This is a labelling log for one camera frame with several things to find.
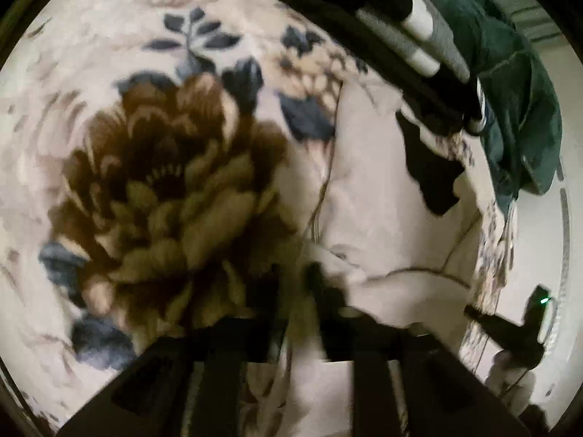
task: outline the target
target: wire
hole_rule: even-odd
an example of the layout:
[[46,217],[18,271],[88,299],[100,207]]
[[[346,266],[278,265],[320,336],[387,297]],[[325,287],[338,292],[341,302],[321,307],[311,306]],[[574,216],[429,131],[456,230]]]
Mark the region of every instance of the wire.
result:
[[[496,298],[496,305],[494,306],[494,313],[498,312],[498,304],[500,303],[500,291],[498,291],[498,297]],[[477,369],[480,366],[480,363],[482,362],[482,358],[484,358],[484,352],[486,351],[486,346],[488,345],[488,342],[490,341],[490,336],[486,335],[486,341],[484,342],[484,348],[482,348],[482,353],[480,353],[480,358],[478,359],[477,363],[476,363],[476,367],[474,368],[474,375],[477,376]]]
[[498,399],[501,400],[505,395],[507,395],[518,383],[520,383],[520,381],[527,375],[528,372],[529,370],[526,370],[512,385],[508,386],[508,388],[502,391],[498,396]]
[[[338,126],[338,118],[334,119],[334,127]],[[318,204],[314,209],[312,216],[310,218],[310,222],[308,226],[311,228],[311,240],[316,243],[320,244],[320,212],[322,210],[322,205],[324,204],[324,198],[326,197],[326,193],[328,192],[328,185],[330,184],[330,179],[332,177],[332,168],[334,163],[334,155],[336,154],[336,138],[330,141],[330,156],[328,158],[329,167],[328,173],[326,174],[326,179],[324,184],[320,187],[320,195],[318,199]]]
[[400,274],[400,273],[427,273],[427,274],[432,274],[433,276],[439,276],[439,277],[442,277],[444,279],[450,280],[450,281],[452,281],[452,282],[460,285],[464,289],[470,290],[470,286],[467,285],[463,280],[461,280],[460,278],[458,278],[456,276],[453,276],[451,274],[444,273],[443,271],[440,271],[438,269],[423,268],[423,267],[418,267],[418,266],[412,266],[412,267],[406,267],[406,268],[396,269],[394,271],[391,271],[389,274],[385,274],[384,276],[372,276],[372,277],[369,277],[367,281],[369,281],[369,282],[380,282],[382,280],[391,278],[395,274]]

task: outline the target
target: blue leaf print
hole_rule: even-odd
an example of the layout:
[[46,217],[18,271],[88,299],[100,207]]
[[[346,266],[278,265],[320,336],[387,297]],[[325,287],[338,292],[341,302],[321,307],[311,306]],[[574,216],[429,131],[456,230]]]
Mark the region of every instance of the blue leaf print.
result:
[[257,106],[257,94],[263,87],[259,63],[254,58],[239,60],[233,69],[223,72],[222,81],[237,102],[241,114],[253,113]]
[[176,74],[182,81],[185,81],[193,75],[202,74],[203,72],[215,74],[215,63],[210,59],[198,56],[192,52],[189,52],[187,58],[176,66]]
[[184,17],[166,13],[164,15],[164,26],[172,32],[182,33]]
[[194,8],[191,12],[190,12],[190,23],[196,23],[196,21],[202,20],[202,18],[205,17],[205,12],[202,10],[202,8]]
[[144,49],[153,51],[169,51],[181,47],[182,44],[174,39],[153,39],[144,46]]
[[206,42],[204,47],[206,49],[228,49],[232,48],[235,44],[239,42],[241,36],[235,36],[233,34],[227,34],[225,32],[220,32],[210,37]]
[[96,369],[124,369],[136,358],[132,341],[110,319],[86,315],[73,324],[75,358]]
[[314,31],[304,33],[293,26],[288,26],[281,37],[281,42],[286,48],[296,48],[298,57],[302,57],[305,53],[312,52],[314,44],[320,44],[324,40]]
[[304,139],[329,141],[334,136],[333,125],[314,97],[300,100],[279,94],[279,103],[291,135],[297,141]]
[[368,66],[366,65],[366,62],[359,58],[354,58],[354,60],[359,73],[368,74]]
[[117,81],[116,86],[120,95],[123,95],[132,87],[138,84],[147,83],[152,84],[154,87],[159,88],[160,90],[168,90],[170,88],[176,87],[176,84],[170,77],[168,77],[168,75],[162,74],[161,72],[147,70],[136,72],[126,80]]
[[203,34],[208,34],[209,32],[216,31],[220,28],[220,21],[209,21],[208,23],[201,24],[196,30],[196,34],[202,36]]
[[324,42],[322,37],[320,37],[320,35],[315,33],[314,31],[306,31],[305,39],[311,44],[320,44]]
[[48,280],[56,286],[65,288],[70,298],[79,296],[77,270],[86,262],[85,258],[74,255],[56,242],[45,243],[39,252],[39,263],[47,271]]
[[293,63],[289,60],[288,57],[282,56],[282,58],[279,60],[279,67],[284,70],[291,70],[293,69]]

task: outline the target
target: green jacket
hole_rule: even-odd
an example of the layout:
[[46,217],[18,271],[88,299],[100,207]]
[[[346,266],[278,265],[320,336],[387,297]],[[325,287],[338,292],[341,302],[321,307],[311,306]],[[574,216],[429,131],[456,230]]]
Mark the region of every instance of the green jacket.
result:
[[494,116],[482,132],[504,214],[521,188],[542,195],[559,163],[559,102],[530,42],[493,0],[432,0],[477,76]]

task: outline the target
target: white fabric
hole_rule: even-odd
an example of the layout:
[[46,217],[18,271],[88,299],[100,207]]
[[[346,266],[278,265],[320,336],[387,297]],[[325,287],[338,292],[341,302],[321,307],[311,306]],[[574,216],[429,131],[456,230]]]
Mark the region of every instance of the white fabric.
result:
[[[338,106],[321,241],[368,276],[410,267],[440,270],[478,215],[465,175],[454,183],[459,202],[444,216],[425,206],[407,170],[395,118],[403,103],[401,91],[388,84],[345,84]],[[459,279],[470,284],[474,268]]]

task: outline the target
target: brown flower print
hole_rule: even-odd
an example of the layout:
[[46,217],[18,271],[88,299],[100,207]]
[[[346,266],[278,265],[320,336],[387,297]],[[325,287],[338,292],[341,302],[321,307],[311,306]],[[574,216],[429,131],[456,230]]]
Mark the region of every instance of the brown flower print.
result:
[[293,233],[271,182],[286,149],[211,74],[135,85],[95,115],[49,213],[53,238],[88,258],[78,282],[89,310],[138,349],[245,313],[245,284]]

